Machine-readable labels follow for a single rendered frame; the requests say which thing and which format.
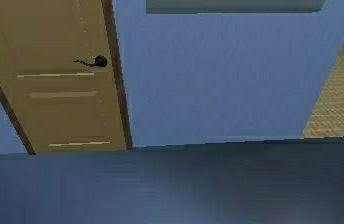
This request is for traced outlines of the tan wooden room door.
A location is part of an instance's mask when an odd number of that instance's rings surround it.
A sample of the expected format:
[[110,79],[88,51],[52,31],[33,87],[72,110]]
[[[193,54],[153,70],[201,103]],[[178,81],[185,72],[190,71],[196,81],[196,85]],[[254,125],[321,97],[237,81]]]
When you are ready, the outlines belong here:
[[31,155],[130,149],[113,0],[0,0],[0,104]]

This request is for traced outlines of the grey framed wall picture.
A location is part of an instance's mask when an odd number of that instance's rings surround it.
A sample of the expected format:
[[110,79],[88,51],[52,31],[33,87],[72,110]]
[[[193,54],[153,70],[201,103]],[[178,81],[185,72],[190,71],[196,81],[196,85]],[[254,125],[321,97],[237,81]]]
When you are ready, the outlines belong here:
[[325,0],[145,0],[149,14],[313,13]]

